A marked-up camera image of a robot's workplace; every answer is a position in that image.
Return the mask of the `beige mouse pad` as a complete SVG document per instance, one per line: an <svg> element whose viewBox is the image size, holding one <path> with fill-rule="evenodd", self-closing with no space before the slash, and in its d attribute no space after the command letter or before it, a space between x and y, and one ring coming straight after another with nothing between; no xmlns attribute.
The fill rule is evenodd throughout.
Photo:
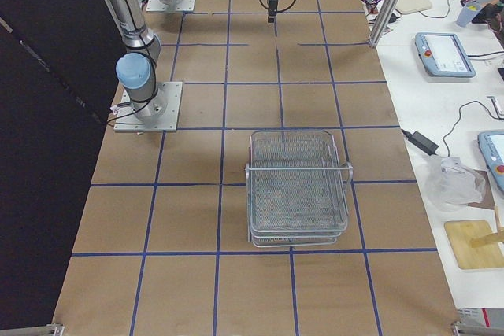
<svg viewBox="0 0 504 336"><path fill-rule="evenodd" d="M432 8L430 0L398 0L395 8L404 15L425 11Z"/></svg>

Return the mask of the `blue teach pendant far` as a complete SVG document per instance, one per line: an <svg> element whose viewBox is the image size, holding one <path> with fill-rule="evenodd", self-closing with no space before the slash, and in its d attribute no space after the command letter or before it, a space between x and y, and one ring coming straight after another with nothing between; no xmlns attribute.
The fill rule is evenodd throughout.
<svg viewBox="0 0 504 336"><path fill-rule="evenodd" d="M433 77L473 78L476 71L454 33L419 32L414 44L425 71Z"/></svg>

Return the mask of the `blue teach pendant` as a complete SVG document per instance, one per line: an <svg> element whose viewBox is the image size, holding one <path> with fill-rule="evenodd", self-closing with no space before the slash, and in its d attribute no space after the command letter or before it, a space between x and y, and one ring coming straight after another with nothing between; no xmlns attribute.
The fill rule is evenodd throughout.
<svg viewBox="0 0 504 336"><path fill-rule="evenodd" d="M487 169L503 192L503 130L481 132L477 136L477 142Z"/></svg>
<svg viewBox="0 0 504 336"><path fill-rule="evenodd" d="M419 32L414 44L425 71L433 77L473 78L476 71L454 33Z"/></svg>

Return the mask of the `blue plastic cup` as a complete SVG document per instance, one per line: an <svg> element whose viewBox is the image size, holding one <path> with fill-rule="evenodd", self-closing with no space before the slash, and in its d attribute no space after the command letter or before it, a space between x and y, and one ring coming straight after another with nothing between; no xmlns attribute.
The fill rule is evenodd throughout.
<svg viewBox="0 0 504 336"><path fill-rule="evenodd" d="M478 2L466 2L455 21L456 25L464 28L470 24L481 11L482 7Z"/></svg>

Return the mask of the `black power adapter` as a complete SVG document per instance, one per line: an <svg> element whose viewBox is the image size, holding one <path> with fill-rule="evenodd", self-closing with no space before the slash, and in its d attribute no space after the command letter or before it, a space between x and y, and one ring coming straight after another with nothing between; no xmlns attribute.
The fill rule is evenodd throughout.
<svg viewBox="0 0 504 336"><path fill-rule="evenodd" d="M439 148L436 143L418 131L411 133L409 131L402 130L402 133L410 143L429 156L435 155L436 150Z"/></svg>

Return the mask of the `clear plastic bag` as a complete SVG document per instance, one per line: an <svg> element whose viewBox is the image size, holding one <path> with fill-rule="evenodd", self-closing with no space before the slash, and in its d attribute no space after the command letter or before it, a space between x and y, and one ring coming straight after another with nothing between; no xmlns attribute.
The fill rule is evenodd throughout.
<svg viewBox="0 0 504 336"><path fill-rule="evenodd" d="M432 156L426 164L424 188L435 205L480 204L486 195L486 179L464 165L459 157Z"/></svg>

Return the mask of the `blue teach pendant near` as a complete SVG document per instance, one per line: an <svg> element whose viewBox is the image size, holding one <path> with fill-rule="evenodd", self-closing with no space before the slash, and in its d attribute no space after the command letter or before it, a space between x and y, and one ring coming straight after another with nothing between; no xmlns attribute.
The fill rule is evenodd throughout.
<svg viewBox="0 0 504 336"><path fill-rule="evenodd" d="M477 142L487 169L503 192L503 130L481 132L477 136Z"/></svg>

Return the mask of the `wooden cutting board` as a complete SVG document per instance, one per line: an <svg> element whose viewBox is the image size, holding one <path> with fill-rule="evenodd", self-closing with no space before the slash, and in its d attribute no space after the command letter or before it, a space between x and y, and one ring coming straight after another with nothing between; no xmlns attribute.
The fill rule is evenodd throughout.
<svg viewBox="0 0 504 336"><path fill-rule="evenodd" d="M503 230L493 232L485 220L448 221L444 224L450 247L462 270L503 267Z"/></svg>

